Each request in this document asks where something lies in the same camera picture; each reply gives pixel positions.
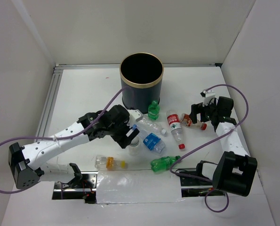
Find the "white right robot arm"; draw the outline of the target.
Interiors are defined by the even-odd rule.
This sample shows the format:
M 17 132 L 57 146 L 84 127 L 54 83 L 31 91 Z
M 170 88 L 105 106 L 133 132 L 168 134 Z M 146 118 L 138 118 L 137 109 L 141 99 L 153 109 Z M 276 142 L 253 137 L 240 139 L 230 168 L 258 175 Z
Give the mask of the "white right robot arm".
M 200 161 L 196 167 L 195 181 L 204 185 L 209 180 L 215 189 L 248 196 L 257 169 L 256 158 L 245 151 L 238 132 L 236 120 L 231 117 L 234 101 L 228 97 L 207 97 L 204 102 L 191 105 L 190 118 L 197 123 L 210 121 L 220 139 L 223 155 L 218 164 Z

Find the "small green bottle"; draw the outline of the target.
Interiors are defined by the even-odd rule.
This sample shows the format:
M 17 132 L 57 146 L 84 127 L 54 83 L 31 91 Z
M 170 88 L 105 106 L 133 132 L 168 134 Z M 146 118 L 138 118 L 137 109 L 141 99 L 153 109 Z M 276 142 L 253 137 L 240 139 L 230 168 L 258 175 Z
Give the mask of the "small green bottle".
M 158 101 L 153 100 L 148 107 L 148 117 L 153 120 L 157 120 L 159 117 L 160 107 Z

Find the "clear bottle white cap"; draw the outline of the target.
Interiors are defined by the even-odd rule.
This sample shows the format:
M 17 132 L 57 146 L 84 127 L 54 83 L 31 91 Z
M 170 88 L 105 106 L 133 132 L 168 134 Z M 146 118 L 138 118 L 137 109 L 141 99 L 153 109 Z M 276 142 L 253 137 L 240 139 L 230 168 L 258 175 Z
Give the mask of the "clear bottle white cap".
M 140 121 L 136 123 L 140 128 L 154 134 L 166 135 L 167 131 L 156 121 L 151 120 L 144 115 Z

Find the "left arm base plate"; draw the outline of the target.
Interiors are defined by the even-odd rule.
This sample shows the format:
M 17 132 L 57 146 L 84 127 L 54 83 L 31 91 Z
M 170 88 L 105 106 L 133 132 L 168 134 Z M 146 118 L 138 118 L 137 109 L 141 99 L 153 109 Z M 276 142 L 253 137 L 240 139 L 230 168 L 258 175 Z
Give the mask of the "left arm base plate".
M 97 176 L 98 171 L 84 171 L 77 185 L 55 182 L 52 200 L 83 200 L 87 204 L 96 204 Z

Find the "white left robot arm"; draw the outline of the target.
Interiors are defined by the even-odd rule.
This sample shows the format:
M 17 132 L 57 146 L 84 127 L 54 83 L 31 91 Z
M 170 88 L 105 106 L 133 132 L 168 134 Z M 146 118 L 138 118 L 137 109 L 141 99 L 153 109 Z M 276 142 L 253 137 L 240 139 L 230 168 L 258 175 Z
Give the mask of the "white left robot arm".
M 110 136 L 122 149 L 132 143 L 139 131 L 133 125 L 143 118 L 139 110 L 121 105 L 109 111 L 87 113 L 71 126 L 50 136 L 48 140 L 9 147 L 8 163 L 17 189 L 28 189 L 41 181 L 62 182 L 76 188 L 83 175 L 75 163 L 52 164 L 48 161 L 78 145 Z

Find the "clear bottle orange yellow label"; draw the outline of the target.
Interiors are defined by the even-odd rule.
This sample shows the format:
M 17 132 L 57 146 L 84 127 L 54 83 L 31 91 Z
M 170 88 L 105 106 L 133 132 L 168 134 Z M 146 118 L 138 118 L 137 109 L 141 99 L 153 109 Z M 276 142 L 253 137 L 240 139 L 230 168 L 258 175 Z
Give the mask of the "clear bottle orange yellow label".
M 98 170 L 124 170 L 128 167 L 125 161 L 117 160 L 110 156 L 98 155 L 95 160 L 95 168 Z

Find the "clear bottle red orange label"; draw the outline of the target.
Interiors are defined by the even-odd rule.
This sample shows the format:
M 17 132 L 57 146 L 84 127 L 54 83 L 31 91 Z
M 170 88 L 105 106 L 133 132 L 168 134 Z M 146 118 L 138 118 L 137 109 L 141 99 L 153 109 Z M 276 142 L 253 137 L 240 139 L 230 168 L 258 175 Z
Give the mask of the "clear bottle red orange label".
M 191 129 L 198 129 L 198 130 L 205 130 L 207 128 L 207 124 L 197 121 L 197 123 L 194 123 L 190 116 L 188 114 L 183 113 L 180 116 L 180 123 L 182 126 L 191 128 Z

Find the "clear bottle red white label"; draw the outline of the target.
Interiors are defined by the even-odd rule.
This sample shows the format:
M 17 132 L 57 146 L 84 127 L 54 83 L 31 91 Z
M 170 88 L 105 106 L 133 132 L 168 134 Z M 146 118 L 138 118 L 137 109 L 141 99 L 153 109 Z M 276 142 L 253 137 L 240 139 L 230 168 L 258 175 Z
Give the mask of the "clear bottle red white label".
M 185 144 L 184 144 L 183 130 L 177 112 L 175 110 L 168 110 L 166 116 L 167 116 L 168 126 L 170 128 L 171 135 L 173 136 L 175 142 L 177 143 L 178 148 L 180 150 L 184 150 Z

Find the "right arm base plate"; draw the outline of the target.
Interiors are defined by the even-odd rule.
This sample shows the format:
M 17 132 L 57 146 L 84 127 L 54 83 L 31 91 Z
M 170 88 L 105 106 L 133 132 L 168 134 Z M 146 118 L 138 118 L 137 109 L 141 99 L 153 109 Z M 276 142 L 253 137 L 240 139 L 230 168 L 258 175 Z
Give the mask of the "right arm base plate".
M 187 175 L 197 176 L 196 169 L 177 169 L 176 172 Z M 181 194 L 183 198 L 186 197 L 204 197 L 208 191 L 212 190 L 212 183 L 190 177 L 181 177 Z M 209 196 L 225 196 L 221 191 L 214 191 Z

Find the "clear bottle blue label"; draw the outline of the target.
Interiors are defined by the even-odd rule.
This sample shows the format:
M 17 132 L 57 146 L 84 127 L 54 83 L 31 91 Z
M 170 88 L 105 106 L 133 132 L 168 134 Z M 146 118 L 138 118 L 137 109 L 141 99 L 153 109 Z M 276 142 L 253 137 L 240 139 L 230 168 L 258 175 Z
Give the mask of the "clear bottle blue label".
M 165 150 L 165 143 L 160 137 L 154 133 L 147 132 L 146 130 L 140 128 L 137 125 L 133 125 L 133 130 L 137 129 L 139 131 L 138 136 L 142 140 L 144 146 L 152 153 L 162 155 L 162 152 Z

